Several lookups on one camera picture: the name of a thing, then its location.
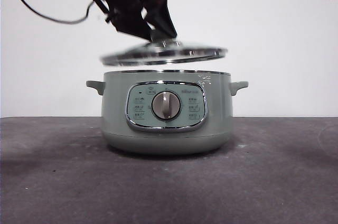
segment white backdrop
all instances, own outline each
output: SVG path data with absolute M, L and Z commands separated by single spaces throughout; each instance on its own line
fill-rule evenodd
M 27 0 L 64 19 L 90 0 Z M 229 49 L 225 59 L 146 67 L 226 71 L 249 88 L 235 116 L 338 116 L 338 1 L 168 0 L 182 41 Z M 19 0 L 1 0 L 1 112 L 7 116 L 99 116 L 101 97 L 85 87 L 103 73 L 101 55 L 144 41 L 117 33 L 94 6 L 79 25 L 46 21 Z

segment pot lid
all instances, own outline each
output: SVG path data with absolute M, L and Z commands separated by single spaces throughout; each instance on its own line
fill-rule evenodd
M 138 66 L 145 64 L 172 64 L 224 58 L 227 49 L 183 44 L 176 39 L 156 41 L 130 50 L 103 57 L 107 66 Z

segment control knob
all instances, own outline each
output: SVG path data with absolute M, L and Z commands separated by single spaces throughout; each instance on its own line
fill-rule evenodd
M 171 119 L 180 112 L 180 100 L 172 92 L 161 92 L 157 94 L 152 103 L 154 114 L 161 119 Z

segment control panel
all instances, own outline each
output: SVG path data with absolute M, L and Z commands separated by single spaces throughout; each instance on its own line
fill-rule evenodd
M 126 104 L 129 124 L 145 131 L 195 130 L 207 113 L 203 88 L 190 82 L 141 82 L 130 89 Z

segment black cable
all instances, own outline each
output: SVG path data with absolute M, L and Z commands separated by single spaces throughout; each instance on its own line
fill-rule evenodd
M 46 16 L 44 14 L 39 13 L 38 11 L 36 11 L 35 9 L 33 9 L 29 4 L 27 4 L 27 2 L 25 0 L 21 0 L 21 2 L 28 7 L 29 10 L 31 10 L 33 13 L 37 14 L 38 16 L 45 18 L 47 20 L 53 21 L 53 22 L 57 22 L 57 23 L 63 23 L 63 24 L 78 24 L 83 22 L 84 20 L 86 20 L 88 18 L 88 14 L 89 14 L 89 8 L 94 4 L 94 1 L 92 1 L 88 7 L 87 7 L 87 11 L 86 11 L 86 15 L 78 20 L 75 21 L 63 21 L 63 20 L 58 20 L 55 18 L 51 18 L 49 16 Z

